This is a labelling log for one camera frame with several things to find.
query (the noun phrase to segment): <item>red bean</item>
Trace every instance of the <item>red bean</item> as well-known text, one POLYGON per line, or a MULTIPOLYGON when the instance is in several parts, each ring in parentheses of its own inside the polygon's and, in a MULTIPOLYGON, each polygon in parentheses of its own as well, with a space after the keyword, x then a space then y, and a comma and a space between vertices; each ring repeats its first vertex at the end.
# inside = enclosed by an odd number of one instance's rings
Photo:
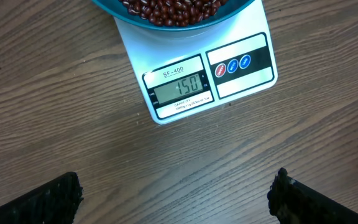
POLYGON ((212 4, 212 6, 215 6, 215 7, 221 7, 222 4, 219 0, 217 0, 215 3, 212 4))
POLYGON ((157 20, 154 25, 156 25, 156 26, 162 26, 162 25, 163 25, 163 22, 162 22, 162 20, 157 20))
POLYGON ((157 18, 155 18, 154 16, 149 17, 149 22, 154 24, 156 21, 157 21, 157 18))
POLYGON ((152 12, 153 12, 153 10, 152 10, 150 7, 148 7, 148 6, 144 7, 144 9, 143 9, 143 13, 144 13, 146 16, 151 15, 152 12))
POLYGON ((165 0, 165 4, 166 4, 167 6, 172 6, 172 5, 173 5, 173 2, 172 2, 172 0, 165 0))
POLYGON ((190 0, 184 0, 184 1, 183 1, 183 5, 185 5, 185 6, 192 6, 193 4, 191 3, 190 0))
POLYGON ((187 5, 185 5, 185 4, 182 4, 181 5, 181 9, 183 10, 183 11, 188 11, 189 10, 189 6, 187 6, 187 5))
POLYGON ((197 1, 194 2, 194 5, 195 5, 196 7, 202 7, 202 6, 203 6, 203 3, 202 3, 200 0, 197 0, 197 1))
POLYGON ((183 18, 188 19, 190 17, 190 13, 189 12, 183 12, 183 18))
POLYGON ((131 4, 129 3, 129 1, 123 1, 122 4, 128 9, 131 4))
POLYGON ((166 25, 166 26, 173 26, 174 24, 175 23, 172 19, 167 19, 167 20, 165 20, 165 23, 164 23, 164 25, 166 25))
POLYGON ((131 15, 139 15, 139 12, 135 11, 134 9, 128 9, 128 13, 131 15))
POLYGON ((203 20, 204 15, 202 13, 198 14, 197 22, 201 22, 203 20))
POLYGON ((139 2, 137 2, 137 3, 134 4, 134 10, 137 11, 137 12, 139 12, 139 13, 141 12, 142 6, 140 5, 139 2))
POLYGON ((165 20, 165 19, 168 19, 168 18, 169 18, 168 14, 162 14, 161 15, 162 20, 165 20))
POLYGON ((193 25, 197 23, 197 19, 195 17, 190 18, 189 24, 193 25))
POLYGON ((217 11, 218 11, 217 7, 212 6, 211 11, 209 12, 209 15, 215 16, 217 11))
POLYGON ((187 26, 187 22, 186 22, 186 21, 181 21, 181 22, 179 23, 179 26, 180 26, 180 27, 186 27, 186 26, 187 26))
POLYGON ((161 16, 161 12, 160 12, 158 9, 154 9, 153 14, 154 14, 156 17, 160 17, 160 16, 161 16))
POLYGON ((151 0, 150 1, 150 7, 153 9, 155 6, 157 5, 157 1, 156 0, 151 0))
POLYGON ((142 18, 142 19, 147 19, 147 16, 146 16, 146 14, 144 14, 144 12, 142 12, 142 13, 140 14, 140 18, 142 18))
POLYGON ((209 13, 208 12, 204 12, 203 14, 203 19, 208 19, 209 18, 209 13))
POLYGON ((182 3, 181 3, 181 2, 175 2, 175 3, 174 3, 174 6, 175 6, 176 9, 181 10, 181 8, 182 8, 182 3))
POLYGON ((164 1, 163 0, 157 0, 157 5, 159 7, 162 7, 164 5, 164 1))
POLYGON ((183 20, 184 20, 183 15, 178 15, 177 16, 177 21, 180 22, 180 21, 183 21, 183 20))
POLYGON ((169 7, 168 13, 171 15, 175 14, 176 13, 175 7, 173 7, 173 6, 169 7))
POLYGON ((195 8, 195 7, 191 7, 191 9, 190 9, 190 14, 191 14, 192 16, 197 15, 197 13, 196 13, 196 8, 195 8))
POLYGON ((162 7, 161 7, 161 12, 162 12, 162 13, 168 13, 168 9, 169 9, 168 6, 162 6, 162 7))
POLYGON ((150 0, 140 0, 140 3, 144 6, 148 6, 150 4, 150 0))

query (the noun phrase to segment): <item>adzuki bean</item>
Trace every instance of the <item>adzuki bean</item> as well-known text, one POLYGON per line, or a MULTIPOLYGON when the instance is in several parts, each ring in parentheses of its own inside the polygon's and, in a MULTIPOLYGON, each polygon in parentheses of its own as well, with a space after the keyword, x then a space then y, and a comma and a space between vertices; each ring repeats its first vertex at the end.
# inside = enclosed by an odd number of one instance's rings
POLYGON ((215 16, 228 0, 118 0, 128 13, 156 26, 186 27, 215 16))

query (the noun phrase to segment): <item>digital kitchen scale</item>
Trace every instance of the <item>digital kitchen scale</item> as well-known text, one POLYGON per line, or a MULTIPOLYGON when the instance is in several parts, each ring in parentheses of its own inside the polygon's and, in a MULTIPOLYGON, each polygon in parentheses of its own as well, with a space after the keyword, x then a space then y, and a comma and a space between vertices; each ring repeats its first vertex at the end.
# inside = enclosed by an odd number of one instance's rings
POLYGON ((116 23, 158 124, 256 93, 277 81, 262 0, 230 19, 198 30, 166 32, 119 19, 116 23))

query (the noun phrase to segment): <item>wood grain surface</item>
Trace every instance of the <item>wood grain surface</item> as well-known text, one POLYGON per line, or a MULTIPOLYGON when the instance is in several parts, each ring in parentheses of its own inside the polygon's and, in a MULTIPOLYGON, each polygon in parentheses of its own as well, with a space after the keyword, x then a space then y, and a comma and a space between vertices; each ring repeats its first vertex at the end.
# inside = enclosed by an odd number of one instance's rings
POLYGON ((75 223, 278 223, 276 171, 358 212, 358 0, 265 0, 278 82, 165 126, 90 0, 0 0, 0 205, 75 171, 75 223))

